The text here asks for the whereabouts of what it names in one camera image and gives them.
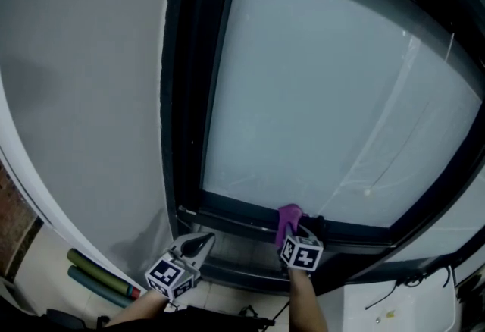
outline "floor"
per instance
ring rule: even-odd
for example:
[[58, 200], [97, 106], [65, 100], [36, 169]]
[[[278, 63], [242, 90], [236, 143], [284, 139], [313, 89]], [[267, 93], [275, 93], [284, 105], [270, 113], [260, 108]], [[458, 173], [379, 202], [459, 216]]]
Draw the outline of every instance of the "floor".
[[[82, 318], [88, 327], [95, 327], [98, 316], [113, 317], [120, 308], [67, 276], [71, 265], [66, 257], [69, 248], [56, 232], [43, 226], [23, 258], [14, 284], [37, 314], [45, 313], [48, 308], [57, 309]], [[194, 305], [231, 314], [251, 305], [260, 317], [265, 318], [273, 318], [288, 300], [282, 296], [235, 290], [208, 282], [199, 283], [180, 298], [181, 307]], [[276, 322], [277, 325], [268, 328], [268, 331], [288, 331], [288, 309]]]

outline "yoga mat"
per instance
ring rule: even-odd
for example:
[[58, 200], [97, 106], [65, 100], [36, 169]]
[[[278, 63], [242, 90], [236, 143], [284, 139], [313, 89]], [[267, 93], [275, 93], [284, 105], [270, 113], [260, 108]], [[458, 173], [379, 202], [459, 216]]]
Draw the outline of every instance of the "yoga mat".
[[73, 262], [80, 270], [124, 296], [132, 296], [135, 299], [139, 297], [139, 290], [137, 288], [90, 261], [77, 250], [70, 249], [67, 252], [67, 259]]
[[106, 287], [101, 282], [92, 279], [89, 275], [83, 273], [76, 266], [71, 266], [69, 270], [67, 270], [67, 275], [69, 275], [69, 277], [71, 277], [76, 282], [83, 285], [85, 288], [96, 293], [98, 296], [101, 296], [102, 298], [107, 299], [108, 301], [111, 301], [114, 304], [121, 306], [122, 308], [126, 308], [129, 304], [133, 302], [132, 299], [122, 296], [121, 294], [115, 292], [109, 287]]

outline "pink cloth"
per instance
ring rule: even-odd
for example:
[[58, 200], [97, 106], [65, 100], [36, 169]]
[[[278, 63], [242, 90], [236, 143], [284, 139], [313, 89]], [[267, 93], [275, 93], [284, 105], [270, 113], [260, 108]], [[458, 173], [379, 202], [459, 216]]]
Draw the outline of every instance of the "pink cloth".
[[297, 204], [288, 204], [278, 209], [280, 213], [280, 223], [278, 224], [278, 232], [276, 234], [276, 246], [283, 247], [283, 242], [286, 237], [286, 226], [289, 224], [293, 233], [298, 229], [298, 222], [303, 216], [302, 209]]

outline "white wall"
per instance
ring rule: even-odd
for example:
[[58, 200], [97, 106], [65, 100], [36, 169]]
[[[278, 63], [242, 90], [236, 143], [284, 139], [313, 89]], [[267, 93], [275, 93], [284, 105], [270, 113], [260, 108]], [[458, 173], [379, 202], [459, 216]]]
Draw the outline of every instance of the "white wall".
[[166, 0], [0, 0], [0, 68], [29, 160], [131, 277], [171, 241], [159, 75]]
[[344, 290], [345, 287], [340, 287], [317, 297], [327, 328], [331, 332], [343, 330]]

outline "window frame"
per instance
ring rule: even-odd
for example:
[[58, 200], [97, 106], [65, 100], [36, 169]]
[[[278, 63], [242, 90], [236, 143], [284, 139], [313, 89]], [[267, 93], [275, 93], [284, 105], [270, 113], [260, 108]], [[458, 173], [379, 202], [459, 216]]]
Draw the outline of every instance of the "window frame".
[[[485, 10], [479, 0], [412, 0], [450, 33], [485, 74]], [[161, 147], [167, 211], [174, 237], [187, 223], [274, 241], [277, 211], [202, 190], [215, 84], [232, 0], [168, 0], [161, 72]], [[481, 169], [485, 154], [485, 105], [445, 170], [389, 229], [304, 218], [339, 253], [313, 274], [318, 294], [368, 277], [433, 225], [458, 200]], [[397, 269], [399, 274], [407, 268]], [[210, 258], [202, 273], [243, 286], [287, 291], [288, 281], [268, 272], [244, 271]], [[332, 282], [326, 277], [332, 276]]]

